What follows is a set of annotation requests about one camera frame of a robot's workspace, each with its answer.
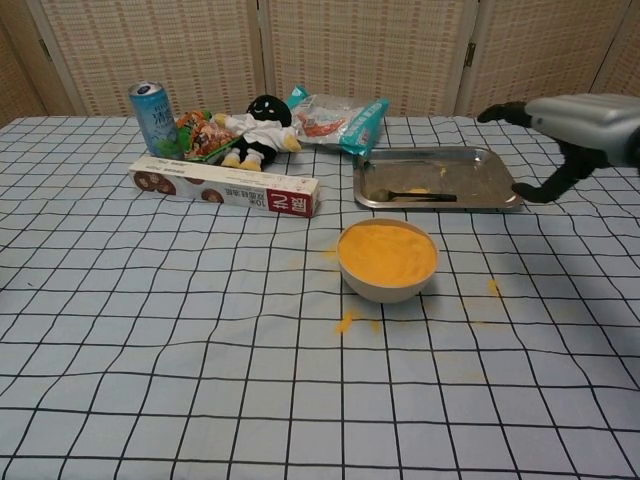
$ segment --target box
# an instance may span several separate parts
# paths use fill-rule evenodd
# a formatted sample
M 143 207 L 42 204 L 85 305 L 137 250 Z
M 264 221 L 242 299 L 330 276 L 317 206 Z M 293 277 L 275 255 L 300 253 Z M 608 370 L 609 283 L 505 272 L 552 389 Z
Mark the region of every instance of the box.
M 129 167 L 138 188 L 312 217 L 318 204 L 318 180 L 266 172 L 166 160 L 143 155 Z

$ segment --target stuffed doll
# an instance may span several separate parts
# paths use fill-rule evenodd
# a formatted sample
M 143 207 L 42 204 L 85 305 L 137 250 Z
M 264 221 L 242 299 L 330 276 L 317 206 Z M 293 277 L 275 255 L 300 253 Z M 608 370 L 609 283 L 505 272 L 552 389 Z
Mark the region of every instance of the stuffed doll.
M 278 152 L 299 152 L 291 111 L 271 95 L 256 98 L 244 115 L 215 115 L 216 123 L 241 138 L 225 155 L 222 166 L 259 172 L 273 162 Z

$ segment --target wicker screen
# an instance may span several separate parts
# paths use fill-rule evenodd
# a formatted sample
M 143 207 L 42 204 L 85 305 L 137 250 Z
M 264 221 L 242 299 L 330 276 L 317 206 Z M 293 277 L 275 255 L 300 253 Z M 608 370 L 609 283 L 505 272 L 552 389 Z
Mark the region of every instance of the wicker screen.
M 0 16 L 20 52 L 25 70 L 44 103 L 49 115 L 73 115 L 69 97 L 58 78 L 53 63 L 46 57 L 38 41 L 36 28 L 29 6 L 24 0 L 0 1 Z
M 640 97 L 640 0 L 631 3 L 593 90 Z
M 161 82 L 174 114 L 245 111 L 263 88 L 255 0 L 42 4 L 91 115 L 130 114 L 127 88 L 140 80 Z
M 496 102 L 589 91 L 628 3 L 481 2 L 486 35 L 478 38 L 474 66 L 463 83 L 467 101 L 457 113 L 475 115 Z
M 393 114 L 452 113 L 471 2 L 261 0 L 263 5 L 272 49 L 265 63 L 273 62 L 278 96 L 303 84 L 312 93 L 384 96 Z
M 17 117 L 44 115 L 44 107 L 18 62 L 0 22 L 0 127 Z

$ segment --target black spoon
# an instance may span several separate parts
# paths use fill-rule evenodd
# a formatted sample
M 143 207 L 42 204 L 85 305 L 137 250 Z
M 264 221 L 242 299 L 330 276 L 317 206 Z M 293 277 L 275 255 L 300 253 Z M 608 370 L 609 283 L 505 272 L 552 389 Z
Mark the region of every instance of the black spoon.
M 381 188 L 369 195 L 369 200 L 374 202 L 390 202 L 394 198 L 421 198 L 427 202 L 457 202 L 458 196 L 451 193 L 419 193 L 419 192 L 392 192 Z

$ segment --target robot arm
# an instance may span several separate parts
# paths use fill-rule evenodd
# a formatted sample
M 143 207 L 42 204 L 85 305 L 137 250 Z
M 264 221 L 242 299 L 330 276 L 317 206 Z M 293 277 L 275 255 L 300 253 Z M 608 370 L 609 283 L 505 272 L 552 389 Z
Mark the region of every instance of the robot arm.
M 540 187 L 512 186 L 534 203 L 560 198 L 596 168 L 635 167 L 640 175 L 640 98 L 612 94 L 560 95 L 493 105 L 478 116 L 532 128 L 554 139 L 564 164 Z

